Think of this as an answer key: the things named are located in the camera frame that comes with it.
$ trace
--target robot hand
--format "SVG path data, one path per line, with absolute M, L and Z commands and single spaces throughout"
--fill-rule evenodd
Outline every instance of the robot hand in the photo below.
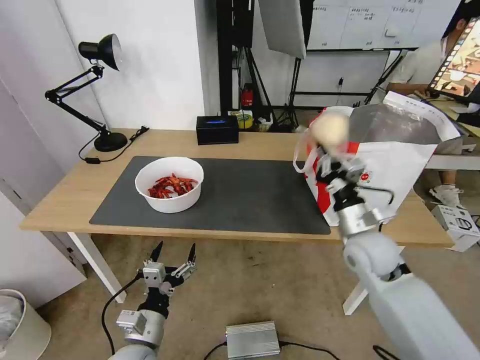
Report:
M 343 257 L 368 291 L 371 309 L 405 360 L 480 360 L 480 353 L 434 290 L 416 277 L 378 225 L 395 212 L 370 208 L 357 188 L 362 166 L 325 154 L 317 181 L 327 185 L 339 218 Z
M 164 335 L 164 323 L 169 316 L 170 297 L 175 288 L 196 270 L 195 244 L 191 246 L 187 261 L 178 267 L 157 262 L 162 247 L 163 241 L 143 262 L 141 273 L 146 286 L 146 300 L 136 311 L 122 310 L 116 320 L 116 324 L 125 332 L 125 340 L 131 345 L 121 348 L 110 359 L 156 358 Z

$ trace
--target lamp base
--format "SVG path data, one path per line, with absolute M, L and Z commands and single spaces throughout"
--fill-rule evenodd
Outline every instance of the lamp base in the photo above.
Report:
M 119 150 L 127 145 L 127 137 L 119 132 L 102 132 L 93 143 L 95 149 L 102 153 Z

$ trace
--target lamp shade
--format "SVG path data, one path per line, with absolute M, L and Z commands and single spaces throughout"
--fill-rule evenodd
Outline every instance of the lamp shade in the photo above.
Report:
M 82 41 L 78 52 L 88 60 L 102 60 L 112 69 L 118 70 L 122 62 L 122 47 L 117 35 L 109 34 L 97 42 Z

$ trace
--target bag handle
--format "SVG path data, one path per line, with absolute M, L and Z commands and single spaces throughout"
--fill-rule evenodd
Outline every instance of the bag handle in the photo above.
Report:
M 299 174 L 304 174 L 305 171 L 313 167 L 315 159 L 317 158 L 317 148 L 312 148 L 308 157 L 306 158 L 305 164 L 302 168 L 299 168 L 297 165 L 297 160 L 299 158 L 300 148 L 307 145 L 307 139 L 309 138 L 309 129 L 306 129 L 301 135 L 295 145 L 295 152 L 293 153 L 293 168 Z

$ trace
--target trash can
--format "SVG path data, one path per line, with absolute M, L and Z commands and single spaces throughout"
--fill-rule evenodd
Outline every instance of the trash can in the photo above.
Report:
M 20 323 L 0 350 L 0 360 L 37 360 L 47 348 L 52 329 L 17 290 L 0 289 L 0 295 L 17 298 L 23 302 Z

